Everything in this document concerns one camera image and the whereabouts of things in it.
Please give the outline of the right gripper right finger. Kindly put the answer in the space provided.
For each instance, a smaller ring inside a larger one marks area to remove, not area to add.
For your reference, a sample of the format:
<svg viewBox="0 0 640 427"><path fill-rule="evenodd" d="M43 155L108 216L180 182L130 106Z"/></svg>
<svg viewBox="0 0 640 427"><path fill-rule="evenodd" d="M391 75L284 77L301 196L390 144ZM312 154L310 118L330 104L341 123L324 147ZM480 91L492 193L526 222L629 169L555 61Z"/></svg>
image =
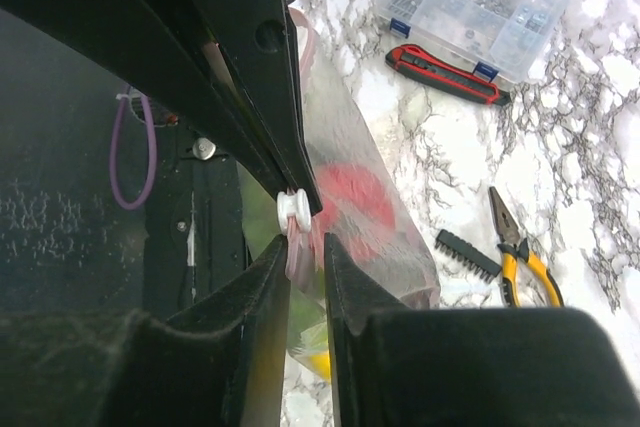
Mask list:
<svg viewBox="0 0 640 427"><path fill-rule="evenodd" d="M412 310L324 246L339 426L635 426L604 330L571 308Z"/></svg>

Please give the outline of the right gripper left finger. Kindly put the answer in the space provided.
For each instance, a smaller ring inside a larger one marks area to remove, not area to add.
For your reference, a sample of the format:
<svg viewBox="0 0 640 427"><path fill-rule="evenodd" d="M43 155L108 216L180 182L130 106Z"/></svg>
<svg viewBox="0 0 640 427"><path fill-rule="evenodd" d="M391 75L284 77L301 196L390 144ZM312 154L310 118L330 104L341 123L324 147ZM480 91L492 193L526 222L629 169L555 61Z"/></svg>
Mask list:
<svg viewBox="0 0 640 427"><path fill-rule="evenodd" d="M276 426L289 282L275 237L227 285L159 321L125 312L1 318L5 426Z"/></svg>

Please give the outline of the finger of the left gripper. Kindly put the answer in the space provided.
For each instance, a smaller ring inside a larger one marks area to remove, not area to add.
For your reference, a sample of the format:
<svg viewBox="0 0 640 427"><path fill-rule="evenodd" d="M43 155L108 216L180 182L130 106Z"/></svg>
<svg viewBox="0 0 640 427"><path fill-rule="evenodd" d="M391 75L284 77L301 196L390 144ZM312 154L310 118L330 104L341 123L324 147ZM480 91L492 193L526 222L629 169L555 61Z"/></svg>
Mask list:
<svg viewBox="0 0 640 427"><path fill-rule="evenodd" d="M244 140L232 111L239 94L192 0L1 0L1 7L159 101L230 153Z"/></svg>
<svg viewBox="0 0 640 427"><path fill-rule="evenodd" d="M239 98L245 136L232 155L271 195L302 189L322 201L302 126L297 32L287 0L192 0L218 44Z"/></svg>

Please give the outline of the yellow toy mango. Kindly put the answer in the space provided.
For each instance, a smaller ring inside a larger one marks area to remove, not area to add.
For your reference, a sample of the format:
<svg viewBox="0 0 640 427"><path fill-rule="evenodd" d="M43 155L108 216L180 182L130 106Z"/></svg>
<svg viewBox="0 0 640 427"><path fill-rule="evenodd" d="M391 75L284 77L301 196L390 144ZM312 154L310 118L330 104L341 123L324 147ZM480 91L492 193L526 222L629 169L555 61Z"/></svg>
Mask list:
<svg viewBox="0 0 640 427"><path fill-rule="evenodd" d="M331 381L331 361L328 350L313 353L308 356L309 369L324 381Z"/></svg>

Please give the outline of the red toy tomato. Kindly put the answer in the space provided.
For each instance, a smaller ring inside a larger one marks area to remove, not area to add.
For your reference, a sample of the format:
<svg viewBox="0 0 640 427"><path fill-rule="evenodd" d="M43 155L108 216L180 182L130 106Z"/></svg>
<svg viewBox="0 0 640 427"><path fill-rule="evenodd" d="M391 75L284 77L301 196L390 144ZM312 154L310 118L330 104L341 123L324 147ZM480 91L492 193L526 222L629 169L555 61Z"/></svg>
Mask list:
<svg viewBox="0 0 640 427"><path fill-rule="evenodd" d="M337 235L352 259L374 260L396 233L394 206L386 187L367 168L333 163L316 170L323 210L313 218L315 240L324 247L324 235Z"/></svg>

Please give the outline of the clear zip top bag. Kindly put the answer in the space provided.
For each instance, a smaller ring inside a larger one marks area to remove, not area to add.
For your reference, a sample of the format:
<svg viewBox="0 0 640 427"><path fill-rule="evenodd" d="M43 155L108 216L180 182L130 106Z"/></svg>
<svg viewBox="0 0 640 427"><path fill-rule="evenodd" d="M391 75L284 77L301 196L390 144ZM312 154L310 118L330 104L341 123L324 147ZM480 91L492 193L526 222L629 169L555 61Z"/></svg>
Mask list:
<svg viewBox="0 0 640 427"><path fill-rule="evenodd" d="M403 203L376 142L307 17L297 29L304 136L323 209L312 219L315 266L292 283L288 353L330 380L324 236L335 235L355 264L413 309L440 301L434 259Z"/></svg>

